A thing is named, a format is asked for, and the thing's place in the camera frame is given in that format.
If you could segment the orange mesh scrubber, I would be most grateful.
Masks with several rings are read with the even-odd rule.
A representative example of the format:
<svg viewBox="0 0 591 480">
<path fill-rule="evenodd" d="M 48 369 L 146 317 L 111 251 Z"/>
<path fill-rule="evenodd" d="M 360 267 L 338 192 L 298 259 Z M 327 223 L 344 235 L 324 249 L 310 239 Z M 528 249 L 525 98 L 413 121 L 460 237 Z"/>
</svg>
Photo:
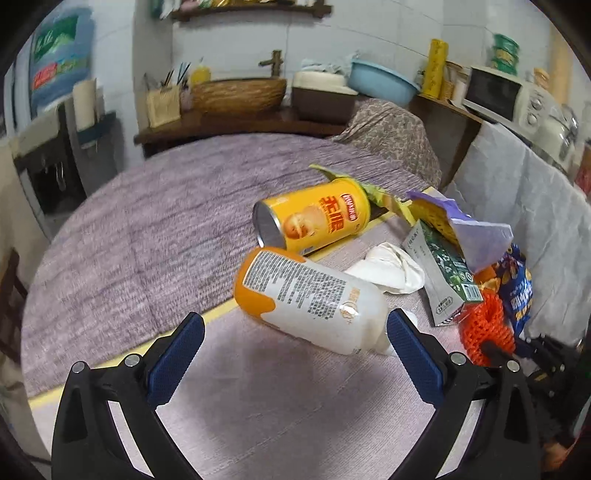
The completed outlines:
<svg viewBox="0 0 591 480">
<path fill-rule="evenodd" d="M 506 354 L 515 352 L 512 328 L 506 323 L 503 303 L 498 294 L 490 289 L 481 291 L 483 302 L 476 306 L 460 323 L 460 340 L 473 364 L 488 367 L 489 357 L 481 345 L 492 342 Z"/>
</svg>

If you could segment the blue snack bag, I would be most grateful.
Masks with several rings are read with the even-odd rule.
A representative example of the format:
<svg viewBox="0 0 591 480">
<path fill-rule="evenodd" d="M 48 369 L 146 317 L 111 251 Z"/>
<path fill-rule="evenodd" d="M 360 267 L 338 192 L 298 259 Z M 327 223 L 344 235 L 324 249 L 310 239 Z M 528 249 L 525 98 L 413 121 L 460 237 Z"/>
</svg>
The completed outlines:
<svg viewBox="0 0 591 480">
<path fill-rule="evenodd" d="M 498 295 L 505 316 L 514 335 L 519 337 L 530 320 L 533 304 L 532 275 L 526 267 L 526 257 L 516 244 L 512 244 L 494 265 L 494 270 L 500 280 Z"/>
</svg>

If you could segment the green white milk carton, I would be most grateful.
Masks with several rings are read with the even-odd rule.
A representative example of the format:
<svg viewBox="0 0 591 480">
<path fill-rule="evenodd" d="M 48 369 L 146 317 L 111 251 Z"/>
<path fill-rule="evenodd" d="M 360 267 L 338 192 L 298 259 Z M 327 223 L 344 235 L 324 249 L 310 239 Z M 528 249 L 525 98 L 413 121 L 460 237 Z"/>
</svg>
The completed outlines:
<svg viewBox="0 0 591 480">
<path fill-rule="evenodd" d="M 403 248 L 425 273 L 434 327 L 460 323 L 483 303 L 464 258 L 426 222 L 419 220 L 415 224 Z"/>
</svg>

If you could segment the purple plastic bag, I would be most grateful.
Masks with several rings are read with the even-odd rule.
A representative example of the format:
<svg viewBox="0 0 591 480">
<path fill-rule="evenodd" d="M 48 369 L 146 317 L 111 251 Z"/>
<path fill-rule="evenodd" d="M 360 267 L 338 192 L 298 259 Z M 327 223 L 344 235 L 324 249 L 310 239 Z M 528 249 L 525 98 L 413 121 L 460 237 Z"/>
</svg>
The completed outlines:
<svg viewBox="0 0 591 480">
<path fill-rule="evenodd" d="M 427 223 L 451 243 L 474 274 L 500 260 L 512 244 L 510 225 L 476 220 L 453 199 L 418 191 L 411 191 L 409 198 L 413 218 Z"/>
</svg>

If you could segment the white tissue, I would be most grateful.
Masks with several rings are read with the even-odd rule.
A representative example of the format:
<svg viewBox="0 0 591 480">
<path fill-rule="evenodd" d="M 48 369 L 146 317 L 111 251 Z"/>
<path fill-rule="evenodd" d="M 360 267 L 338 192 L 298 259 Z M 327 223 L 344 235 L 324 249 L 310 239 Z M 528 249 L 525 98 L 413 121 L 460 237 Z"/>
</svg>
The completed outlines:
<svg viewBox="0 0 591 480">
<path fill-rule="evenodd" d="M 370 249 L 363 260 L 353 264 L 345 273 L 392 295 L 415 293 L 426 283 L 422 267 L 405 250 L 388 242 Z"/>
</svg>

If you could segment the white orange plastic bottle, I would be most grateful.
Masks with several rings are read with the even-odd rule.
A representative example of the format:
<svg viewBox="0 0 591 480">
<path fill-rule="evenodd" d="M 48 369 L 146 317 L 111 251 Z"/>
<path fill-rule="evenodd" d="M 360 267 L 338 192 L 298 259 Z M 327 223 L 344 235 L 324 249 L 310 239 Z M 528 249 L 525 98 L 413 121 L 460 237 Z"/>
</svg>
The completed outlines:
<svg viewBox="0 0 591 480">
<path fill-rule="evenodd" d="M 249 316 L 325 350 L 396 354 L 387 335 L 391 308 L 376 285 L 289 251 L 251 251 L 233 296 Z"/>
</svg>

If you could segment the purple table mat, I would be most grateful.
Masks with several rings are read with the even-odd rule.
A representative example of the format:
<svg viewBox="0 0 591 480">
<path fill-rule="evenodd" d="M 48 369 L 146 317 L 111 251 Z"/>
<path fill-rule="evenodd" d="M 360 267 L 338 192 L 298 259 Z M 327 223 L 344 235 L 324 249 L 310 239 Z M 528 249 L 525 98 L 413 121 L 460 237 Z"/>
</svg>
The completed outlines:
<svg viewBox="0 0 591 480">
<path fill-rule="evenodd" d="M 328 140 L 225 135 L 165 151 L 91 195 L 47 248 L 26 300 L 26 392 L 60 386 L 228 300 L 256 246 L 252 207 L 345 173 L 402 197 L 426 183 L 398 160 Z"/>
</svg>

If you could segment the red canister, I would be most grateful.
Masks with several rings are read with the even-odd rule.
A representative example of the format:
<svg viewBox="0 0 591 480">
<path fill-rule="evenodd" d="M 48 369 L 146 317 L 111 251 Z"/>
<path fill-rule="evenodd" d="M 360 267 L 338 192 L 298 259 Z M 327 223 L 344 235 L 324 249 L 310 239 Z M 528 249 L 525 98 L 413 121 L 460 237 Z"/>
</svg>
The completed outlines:
<svg viewBox="0 0 591 480">
<path fill-rule="evenodd" d="M 574 180 L 575 185 L 586 195 L 591 193 L 591 141 L 585 142 L 579 169 Z"/>
</svg>

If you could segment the yellow green snack wrapper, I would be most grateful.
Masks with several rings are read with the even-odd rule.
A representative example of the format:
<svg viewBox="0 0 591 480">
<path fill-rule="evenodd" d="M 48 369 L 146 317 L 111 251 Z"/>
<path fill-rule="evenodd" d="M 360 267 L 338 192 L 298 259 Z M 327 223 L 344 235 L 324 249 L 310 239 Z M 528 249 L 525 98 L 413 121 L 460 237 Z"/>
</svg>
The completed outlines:
<svg viewBox="0 0 591 480">
<path fill-rule="evenodd" d="M 389 193 L 386 189 L 367 182 L 361 182 L 349 174 L 335 172 L 318 164 L 310 164 L 308 167 L 321 172 L 322 175 L 331 181 L 335 179 L 349 179 L 356 181 L 356 183 L 362 187 L 363 192 L 366 193 L 366 196 L 370 202 L 376 204 L 377 207 L 385 208 L 388 211 L 398 215 L 399 217 L 403 218 L 410 226 L 414 226 L 417 223 L 417 219 L 410 210 L 410 205 L 405 203 L 399 197 Z"/>
</svg>

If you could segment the chopstick holder box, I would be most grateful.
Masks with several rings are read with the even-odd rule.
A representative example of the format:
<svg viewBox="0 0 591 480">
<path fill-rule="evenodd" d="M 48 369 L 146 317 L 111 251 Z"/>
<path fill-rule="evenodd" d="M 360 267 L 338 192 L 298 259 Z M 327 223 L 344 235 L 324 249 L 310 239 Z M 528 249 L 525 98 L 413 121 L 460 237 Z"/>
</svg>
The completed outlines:
<svg viewBox="0 0 591 480">
<path fill-rule="evenodd" d="M 158 128 L 180 119 L 180 89 L 177 85 L 148 90 L 146 108 L 150 128 Z"/>
</svg>

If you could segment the light blue plastic basin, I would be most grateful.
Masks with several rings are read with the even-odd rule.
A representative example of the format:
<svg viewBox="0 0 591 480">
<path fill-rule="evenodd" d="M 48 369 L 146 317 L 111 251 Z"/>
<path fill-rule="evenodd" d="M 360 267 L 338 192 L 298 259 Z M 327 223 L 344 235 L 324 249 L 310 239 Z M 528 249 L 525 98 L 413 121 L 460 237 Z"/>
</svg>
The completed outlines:
<svg viewBox="0 0 591 480">
<path fill-rule="evenodd" d="M 353 59 L 349 88 L 368 97 L 386 100 L 406 108 L 419 93 L 414 82 L 382 65 Z"/>
</svg>

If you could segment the woven basket sink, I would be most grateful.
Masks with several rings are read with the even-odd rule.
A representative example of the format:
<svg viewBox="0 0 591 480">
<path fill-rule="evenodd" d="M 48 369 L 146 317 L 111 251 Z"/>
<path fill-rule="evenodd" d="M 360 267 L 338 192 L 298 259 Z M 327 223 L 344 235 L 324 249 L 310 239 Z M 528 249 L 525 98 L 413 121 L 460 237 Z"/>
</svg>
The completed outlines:
<svg viewBox="0 0 591 480">
<path fill-rule="evenodd" d="M 193 108 L 212 115 L 256 115 L 276 111 L 283 103 L 287 80 L 278 77 L 226 79 L 191 88 Z"/>
</svg>

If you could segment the brown beige lidded pot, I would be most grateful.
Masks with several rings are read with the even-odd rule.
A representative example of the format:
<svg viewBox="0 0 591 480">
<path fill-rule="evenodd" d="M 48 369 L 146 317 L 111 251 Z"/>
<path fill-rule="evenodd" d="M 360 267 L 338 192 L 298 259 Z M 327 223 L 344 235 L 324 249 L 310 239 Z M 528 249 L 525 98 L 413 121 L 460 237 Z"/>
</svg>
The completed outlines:
<svg viewBox="0 0 591 480">
<path fill-rule="evenodd" d="M 303 120 L 346 125 L 353 116 L 358 92 L 339 74 L 298 71 L 291 84 L 290 104 Z"/>
</svg>

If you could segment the blue water jug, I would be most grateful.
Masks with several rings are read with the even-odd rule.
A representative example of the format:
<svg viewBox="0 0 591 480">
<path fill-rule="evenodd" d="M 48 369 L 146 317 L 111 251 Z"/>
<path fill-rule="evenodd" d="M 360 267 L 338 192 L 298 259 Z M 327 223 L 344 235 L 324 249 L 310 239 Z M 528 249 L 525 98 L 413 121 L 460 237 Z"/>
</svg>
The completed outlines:
<svg viewBox="0 0 591 480">
<path fill-rule="evenodd" d="M 70 95 L 90 75 L 95 22 L 88 7 L 50 14 L 38 27 L 31 47 L 29 85 L 33 113 Z"/>
</svg>

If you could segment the wooden wall shelf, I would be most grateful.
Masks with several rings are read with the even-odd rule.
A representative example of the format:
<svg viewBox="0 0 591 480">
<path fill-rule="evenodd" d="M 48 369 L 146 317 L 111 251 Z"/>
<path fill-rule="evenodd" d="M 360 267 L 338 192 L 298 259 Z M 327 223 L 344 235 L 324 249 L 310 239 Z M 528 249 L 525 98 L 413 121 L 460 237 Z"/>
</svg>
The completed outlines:
<svg viewBox="0 0 591 480">
<path fill-rule="evenodd" d="M 238 2 L 218 7 L 181 6 L 172 11 L 168 18 L 173 21 L 187 22 L 190 19 L 235 12 L 289 12 L 311 15 L 315 19 L 324 19 L 332 15 L 332 5 L 325 1 L 314 1 L 310 6 L 290 3 L 289 1 L 271 1 L 266 3 Z"/>
</svg>

